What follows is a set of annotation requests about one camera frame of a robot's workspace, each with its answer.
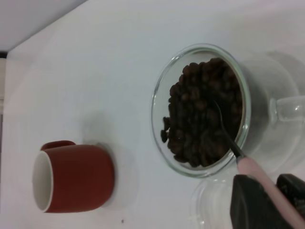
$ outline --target wall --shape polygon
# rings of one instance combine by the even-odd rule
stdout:
[[[86,0],[1,0],[0,51],[9,51]]]

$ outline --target cup rim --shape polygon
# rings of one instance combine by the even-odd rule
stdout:
[[[247,84],[247,81],[244,77],[244,73],[240,67],[240,64],[238,61],[226,50],[208,43],[198,43],[193,44],[190,46],[187,46],[186,48],[182,49],[181,51],[177,52],[177,54],[171,58],[171,60],[165,65],[165,67],[162,69],[162,72],[159,76],[159,79],[157,81],[157,84],[155,86],[155,89],[153,91],[152,96],[152,104],[151,104],[151,127],[152,127],[152,134],[155,141],[155,144],[163,156],[163,159],[165,160],[166,164],[175,170],[176,172],[188,176],[188,177],[196,177],[196,178],[203,178],[203,177],[209,177],[211,175],[214,175],[218,173],[219,171],[223,170],[224,168],[228,167],[233,160],[235,159],[235,156],[231,150],[229,150],[226,155],[224,155],[219,161],[216,163],[205,167],[202,170],[190,170],[182,166],[177,166],[176,164],[172,163],[167,157],[164,155],[164,152],[162,151],[154,129],[154,123],[153,123],[153,112],[154,112],[154,104],[155,104],[155,98],[160,86],[160,83],[163,79],[163,77],[167,74],[169,69],[183,56],[186,54],[192,53],[192,52],[207,52],[209,54],[213,54],[217,57],[220,57],[226,63],[231,67],[231,69],[234,71],[236,78],[239,82],[241,93],[242,93],[242,99],[243,99],[243,113],[242,113],[242,119],[240,128],[238,131],[238,134],[236,136],[236,143],[240,148],[243,147],[246,137],[248,135],[249,126],[250,126],[250,120],[251,120],[251,97],[250,97],[250,90]]]
[[[36,175],[38,173],[38,163],[39,163],[39,160],[40,158],[43,157],[42,159],[45,160],[45,162],[48,163],[48,167],[50,169],[49,173],[50,173],[50,182],[51,182],[51,190],[50,190],[50,195],[49,195],[49,200],[47,202],[47,204],[45,205],[46,207],[42,208],[41,207],[41,204],[39,203],[39,200],[38,200],[38,197],[35,195],[35,190],[37,189],[37,179],[36,179]],[[36,206],[39,208],[39,210],[41,212],[46,212],[50,205],[51,205],[51,202],[52,202],[52,199],[53,199],[53,191],[54,191],[54,180],[53,180],[53,168],[52,168],[52,163],[51,163],[51,160],[50,160],[50,157],[49,155],[45,152],[45,151],[40,151],[39,154],[36,156],[36,159],[35,159],[35,162],[34,162],[34,170],[33,170],[33,174],[32,174],[32,186],[33,186],[33,195],[34,195],[34,199],[35,199],[35,203],[36,203]]]

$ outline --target glass handle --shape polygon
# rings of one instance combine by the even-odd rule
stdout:
[[[302,121],[305,110],[305,96],[295,96],[283,99],[270,100],[271,122]]]

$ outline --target black object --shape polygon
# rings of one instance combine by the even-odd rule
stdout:
[[[0,51],[0,58],[6,59],[7,56],[8,56],[8,53],[7,53],[7,52],[1,52],[1,51]]]
[[[236,175],[230,209],[234,229],[292,229],[255,179]]]
[[[292,174],[281,174],[276,186],[305,219],[305,182]]]

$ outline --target cup handle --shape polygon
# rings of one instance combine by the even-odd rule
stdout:
[[[44,144],[40,150],[52,149],[52,148],[57,148],[57,147],[62,147],[62,146],[73,146],[73,145],[76,145],[76,144],[72,141],[67,141],[67,140],[49,142],[49,143]]]
[[[305,120],[304,110],[305,96],[287,97],[278,100],[272,98],[269,106],[271,123],[303,121]]]

